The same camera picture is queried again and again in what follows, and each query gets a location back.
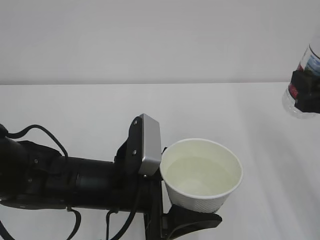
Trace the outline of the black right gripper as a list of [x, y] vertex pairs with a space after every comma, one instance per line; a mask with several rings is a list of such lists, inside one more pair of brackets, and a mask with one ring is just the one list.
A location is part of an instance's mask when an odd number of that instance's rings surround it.
[[320, 77], [310, 71], [295, 70], [290, 81], [290, 94], [296, 97], [294, 106], [303, 113], [320, 112]]

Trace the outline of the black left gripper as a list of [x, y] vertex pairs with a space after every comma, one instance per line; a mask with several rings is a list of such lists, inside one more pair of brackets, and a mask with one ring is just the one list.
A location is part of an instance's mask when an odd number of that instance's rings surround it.
[[[136, 213], [143, 214], [146, 240], [175, 240], [200, 230], [213, 229], [222, 222], [215, 213], [202, 213], [172, 205], [168, 213], [163, 210], [162, 177], [139, 176], [129, 182], [119, 194], [113, 193], [107, 206], [107, 239], [119, 240], [132, 224]], [[111, 214], [128, 212], [120, 230], [110, 236]]]

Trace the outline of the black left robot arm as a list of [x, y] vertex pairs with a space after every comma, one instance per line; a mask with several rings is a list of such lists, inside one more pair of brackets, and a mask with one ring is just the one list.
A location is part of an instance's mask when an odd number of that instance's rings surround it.
[[140, 118], [130, 125], [128, 138], [113, 161], [70, 157], [59, 150], [23, 140], [33, 129], [10, 133], [0, 128], [0, 203], [26, 209], [65, 209], [75, 215], [71, 232], [80, 228], [80, 208], [128, 212], [128, 218], [114, 235], [120, 239], [136, 213], [143, 214], [147, 240], [173, 240], [192, 232], [216, 228], [222, 218], [215, 213], [200, 213], [172, 205], [163, 211], [162, 177], [158, 171], [143, 176], [144, 127]]

